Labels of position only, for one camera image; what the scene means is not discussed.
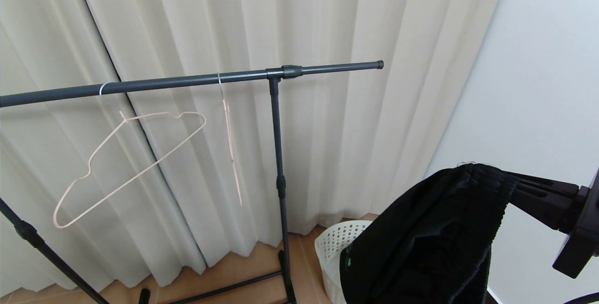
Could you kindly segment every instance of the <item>black metal clothes rack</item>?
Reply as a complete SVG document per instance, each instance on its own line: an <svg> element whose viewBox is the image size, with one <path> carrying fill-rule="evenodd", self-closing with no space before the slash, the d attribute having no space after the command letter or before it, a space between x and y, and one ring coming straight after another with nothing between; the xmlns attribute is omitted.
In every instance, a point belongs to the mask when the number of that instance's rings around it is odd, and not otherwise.
<svg viewBox="0 0 599 304"><path fill-rule="evenodd" d="M281 79L296 78L307 74L320 74L325 72L348 72L352 70L383 69L383 61L350 63L346 65L319 65L314 67L301 67L299 65L283 65L280 68L271 68L266 70L254 70L248 72L226 72L220 74L220 81L223 83L242 82L246 80L268 80L270 85L270 97L272 106L272 126L274 129L274 148L277 162L276 186L281 214L281 228L283 231L283 250L278 252L278 260L281 264L281 270L272 272L256 278L248 279L240 283L229 285L214 291L209 291L200 295L192 296L170 304L185 304L200 300L202 298L218 295L225 291L237 289L244 285L249 285L281 275L287 292L286 304L295 304L295 294L291 283L291 274L289 266L289 232L287 230L287 207L285 203L285 176L283 174L283 152L281 147L281 123L278 111L278 83ZM154 80L134 80L130 82L111 82L102 89L102 94L129 93L132 91L145 91L154 89L190 87L195 85L217 84L219 82L217 74L206 74L199 76L182 76L173 78L160 78ZM51 89L43 91L34 91L31 93L13 94L0 96L0 108L7 106L16 106L23 104L39 103L53 100L73 99L77 97L89 97L99 94L102 84L83 85L81 87L70 87L61 89ZM97 291L95 291L81 276L75 272L69 265L62 260L49 247L43 238L39 236L31 224L21 219L11 208L0 199L0 212L15 226L15 230L21 238L27 240L34 248L38 249L54 266L65 274L73 283L77 284L85 293L92 297L98 304L109 304ZM148 304L150 291L143 289L139 295L139 304Z"/></svg>

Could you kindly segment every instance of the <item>black cable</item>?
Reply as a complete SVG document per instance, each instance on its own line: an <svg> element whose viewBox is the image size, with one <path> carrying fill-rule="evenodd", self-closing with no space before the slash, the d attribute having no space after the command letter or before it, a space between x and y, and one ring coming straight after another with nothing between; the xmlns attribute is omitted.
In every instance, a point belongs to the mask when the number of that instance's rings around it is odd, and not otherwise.
<svg viewBox="0 0 599 304"><path fill-rule="evenodd" d="M569 302L565 302L564 304L588 304L588 303L594 303L594 302L599 302L599 292L591 293L586 296L582 296L582 297L578 297L578 298L574 298L573 300L571 300Z"/></svg>

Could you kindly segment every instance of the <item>perforated basket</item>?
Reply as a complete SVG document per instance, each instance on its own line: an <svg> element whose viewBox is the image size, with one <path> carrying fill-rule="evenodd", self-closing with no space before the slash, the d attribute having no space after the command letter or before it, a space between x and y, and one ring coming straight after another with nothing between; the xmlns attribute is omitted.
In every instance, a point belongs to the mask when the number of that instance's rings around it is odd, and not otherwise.
<svg viewBox="0 0 599 304"><path fill-rule="evenodd" d="M372 221L346 221L325 230L315 241L314 249L321 264L327 296L333 304L346 304L339 276L339 257Z"/></svg>

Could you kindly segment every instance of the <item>clothes hanger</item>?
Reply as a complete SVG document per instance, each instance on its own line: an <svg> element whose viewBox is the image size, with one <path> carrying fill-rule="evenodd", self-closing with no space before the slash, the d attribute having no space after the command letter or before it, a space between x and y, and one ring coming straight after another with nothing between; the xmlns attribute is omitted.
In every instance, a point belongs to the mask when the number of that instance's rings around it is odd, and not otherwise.
<svg viewBox="0 0 599 304"><path fill-rule="evenodd" d="M235 176L235 185L237 186L237 195L239 196L239 205L243 206L243 201L241 201L241 189L239 188L239 178L237 178L237 168L235 167L235 157L233 156L233 141L231 140L231 124L229 123L229 105L225 100L225 91L223 91L223 84L220 82L220 73L217 73L216 76L219 79L220 85L220 95L223 98L223 108L225 109L225 122L226 122L226 136L229 140L229 154L231 155L231 164L233 164L233 175Z"/></svg>
<svg viewBox="0 0 599 304"><path fill-rule="evenodd" d="M99 90L99 96L100 97L102 97L102 89L107 84L109 84L109 83L105 83L105 84L103 84L100 87L100 90ZM110 104L111 106L113 106L113 107L115 107L115 108L118 109L119 114L121 115L121 117L123 117L123 121L120 122L120 124L108 135L108 137L106 137L106 139L103 140L100 143L100 146L98 146L98 148L96 148L96 150L94 150L94 152L92 153L92 155L89 157L89 159L88 159L88 173L85 174L84 176L82 176L81 178L77 178L77 179L73 180L73 182L71 182L71 184L69 185L69 187L66 189L66 191L64 192L64 194L62 195L62 197L58 201L58 204L56 204L56 208L54 208L54 214L52 215L52 221L54 222L54 226L56 228L58 228L58 229L64 229L66 227L69 227L73 223L79 221L79 219L81 219L84 215L86 215L87 213L89 213L94 208L98 207L102 202L106 201L109 197L111 197L112 195L114 195L114 193L117 193L123 187L125 187L126 185L128 185L130 182L132 182L133 180L136 180L137 178L139 178L142 174L144 174L145 172L147 172L150 168L158 165L158 163L160 163L161 161L163 161L163 159L165 159L171 153L173 153L175 150L177 150L178 148L180 148L185 142L187 142L191 137L193 137L197 132L199 132L199 130L201 130L204 127L204 125L206 125L206 117L204 115L200 114L199 112L193 112L193 111L182 112L181 114L179 114L177 116L171 114L170 112L155 112L154 114L147 114L147 115L142 115L142 116L136 116L136 117L126 118L124 116L124 114L123 114L123 111L120 110L116 105L111 104L109 101L106 101L106 102L108 104ZM64 201L64 199L66 198L66 196L69 194L69 192L71 191L71 189L73 188L73 186L75 186L75 183L77 183L77 181L83 180L83 179L87 178L88 176L90 176L90 174L92 174L92 159L94 159L94 156L96 156L96 154L102 148L102 146L104 146L104 144L106 144L106 142L108 142L113 137L113 135L116 134L116 132L118 131L118 129L120 129L123 125L125 125L129 121L134 121L136 119L142 119L142 118L151 117L151 116L162 116L162 115L168 115L168 116L170 116L172 118L178 119L178 118L181 118L181 116L188 115L188 114L189 115L198 115L198 116L202 117L202 119L203 119L204 122L202 123L202 125L199 128L197 128L197 130L195 130L194 132L192 132L191 134L189 134L189 136L187 138L185 138L182 142L180 142L180 144L178 144L177 146L175 146L175 148L171 149L171 151L169 151L168 153L166 153L165 155L163 155L162 158L158 159L155 163L153 163L152 165L146 167L144 170L142 170L141 172L139 172L137 175L133 176L133 178L131 178L130 180L128 180L126 183L123 183L122 185L120 185L120 187L118 187L117 189L115 189L114 191L110 192L108 195L106 195L105 197L103 197L101 200L99 200L98 202L96 202L96 204L94 204L93 206L91 206L90 208L88 208L86 211L84 211L83 213L77 215L77 217L75 217L75 219L72 219L69 223L67 223L65 225L58 224L58 220L56 219L56 217L58 216L58 209L60 209L60 206L62 205L62 202ZM229 138L229 149L231 150L231 157L233 157L233 150L231 148L231 139L230 138Z"/></svg>

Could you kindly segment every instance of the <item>floor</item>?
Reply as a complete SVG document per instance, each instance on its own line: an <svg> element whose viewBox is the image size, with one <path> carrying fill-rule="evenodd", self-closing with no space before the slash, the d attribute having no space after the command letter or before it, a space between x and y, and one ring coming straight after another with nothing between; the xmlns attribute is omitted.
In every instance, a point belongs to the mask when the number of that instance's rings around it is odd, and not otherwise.
<svg viewBox="0 0 599 304"><path fill-rule="evenodd" d="M372 220L375 217L375 215L366 215L363 219ZM316 227L306 236L291 234L289 237L291 279L299 304L331 304L324 290L321 267L314 251L314 240L323 231L324 228ZM120 282L114 282L100 294L111 304L138 304L139 292L147 288L152 292L150 304L167 304L278 271L280 269L277 257L279 249L259 243L249 257L229 253L202 275L185 267L177 279L166 287L159 287L154 278L149 276L132 289L128 289ZM278 304L285 300L283 278L277 276L195 303ZM94 301L81 290L66 290L58 285L52 285L37 293L19 289L0 299L0 304L18 303L94 304Z"/></svg>

